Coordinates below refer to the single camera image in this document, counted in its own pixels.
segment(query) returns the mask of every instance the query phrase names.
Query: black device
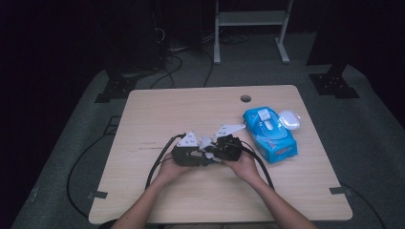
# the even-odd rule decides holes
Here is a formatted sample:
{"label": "black device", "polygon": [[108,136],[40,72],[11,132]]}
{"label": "black device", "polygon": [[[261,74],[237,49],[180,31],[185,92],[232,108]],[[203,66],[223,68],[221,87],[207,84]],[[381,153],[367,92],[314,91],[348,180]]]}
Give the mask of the black device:
{"label": "black device", "polygon": [[[149,176],[146,180],[145,189],[147,189],[151,183],[152,176],[155,173],[156,168],[162,163],[161,159],[166,153],[167,149],[173,144],[176,138],[184,138],[186,134],[176,135],[170,138],[167,144],[164,146],[163,150],[160,152],[160,155],[156,159],[154,165],[149,172]],[[179,143],[173,148],[172,156],[173,159],[180,166],[195,167],[195,166],[207,166],[210,163],[213,163],[215,160],[213,158],[207,157],[207,153],[211,153],[214,157],[224,160],[238,161],[241,156],[242,151],[247,152],[252,155],[260,164],[268,186],[274,189],[274,185],[271,181],[270,175],[266,169],[265,164],[260,159],[259,156],[253,150],[247,149],[242,145],[242,141],[238,137],[233,135],[226,135],[217,138],[217,142],[212,142],[211,145],[207,146],[203,150],[200,150],[199,146],[182,146]]]}
{"label": "black device", "polygon": [[200,150],[198,146],[181,147],[176,145],[172,150],[173,159],[180,166],[207,166],[215,160],[208,157],[211,153],[214,157],[224,160],[237,161],[241,156],[243,145],[238,137],[232,135],[218,137],[217,142]]}

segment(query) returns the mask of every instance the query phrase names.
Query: person's left hand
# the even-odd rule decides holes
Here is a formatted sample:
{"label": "person's left hand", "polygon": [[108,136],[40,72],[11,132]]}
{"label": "person's left hand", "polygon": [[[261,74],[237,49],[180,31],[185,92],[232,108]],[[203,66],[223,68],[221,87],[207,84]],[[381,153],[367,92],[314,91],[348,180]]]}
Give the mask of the person's left hand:
{"label": "person's left hand", "polygon": [[162,184],[166,185],[173,182],[181,174],[191,169],[191,167],[183,167],[178,165],[172,157],[172,153],[168,153],[163,157],[158,175],[154,181],[162,182]]}

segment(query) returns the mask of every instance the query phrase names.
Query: gray carpet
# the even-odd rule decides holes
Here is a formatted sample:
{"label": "gray carpet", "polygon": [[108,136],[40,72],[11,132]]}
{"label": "gray carpet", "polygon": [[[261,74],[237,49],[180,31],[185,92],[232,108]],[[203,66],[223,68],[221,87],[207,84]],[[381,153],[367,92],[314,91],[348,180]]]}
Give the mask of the gray carpet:
{"label": "gray carpet", "polygon": [[[309,74],[325,73],[329,66],[306,66],[315,34],[286,36],[285,45],[291,60],[289,65],[282,64],[274,37],[275,34],[254,35],[241,45],[222,45],[222,64],[214,66],[206,87],[295,85],[337,177],[354,190],[348,192],[352,219],[316,221],[316,225],[320,228],[382,228],[367,201],[387,228],[403,228],[405,133],[402,127],[373,92],[367,78],[351,66],[344,71],[344,78],[360,98],[336,99],[331,95],[318,95]],[[212,56],[213,45],[208,44],[204,48]],[[188,51],[177,56],[181,58],[182,66],[172,74],[174,87],[202,87],[211,68],[208,55]],[[178,65],[178,59],[168,58],[168,71]],[[142,78],[137,89],[148,89],[163,75],[165,72],[161,71]],[[97,228],[69,203],[66,181],[78,157],[103,136],[110,118],[122,114],[125,99],[94,103],[107,81],[105,72],[95,75],[12,228]],[[170,87],[172,82],[169,78],[164,78],[155,86]],[[113,135],[101,138],[86,151],[72,173],[72,199],[85,214],[90,212],[92,194],[97,189],[113,140]]]}

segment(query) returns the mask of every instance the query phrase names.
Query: hand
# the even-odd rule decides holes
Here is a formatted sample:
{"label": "hand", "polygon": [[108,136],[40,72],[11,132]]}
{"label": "hand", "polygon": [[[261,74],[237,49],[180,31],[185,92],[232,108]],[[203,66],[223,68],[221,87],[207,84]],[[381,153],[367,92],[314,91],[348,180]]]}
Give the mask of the hand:
{"label": "hand", "polygon": [[229,166],[237,177],[247,183],[262,179],[257,171],[253,156],[247,152],[242,152],[238,161],[223,160],[223,164]]}
{"label": "hand", "polygon": [[161,182],[163,185],[166,185],[191,169],[191,167],[182,167],[178,165],[172,157],[172,153],[168,153],[163,157],[158,175],[154,182]]}

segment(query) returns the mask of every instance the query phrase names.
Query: round hole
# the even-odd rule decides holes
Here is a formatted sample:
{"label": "round hole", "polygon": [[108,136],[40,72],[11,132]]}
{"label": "round hole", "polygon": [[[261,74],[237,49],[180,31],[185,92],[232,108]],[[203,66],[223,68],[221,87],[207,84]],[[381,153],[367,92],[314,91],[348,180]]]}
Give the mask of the round hole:
{"label": "round hole", "polygon": [[250,102],[251,100],[252,98],[249,95],[244,94],[241,96],[241,101],[243,102]]}

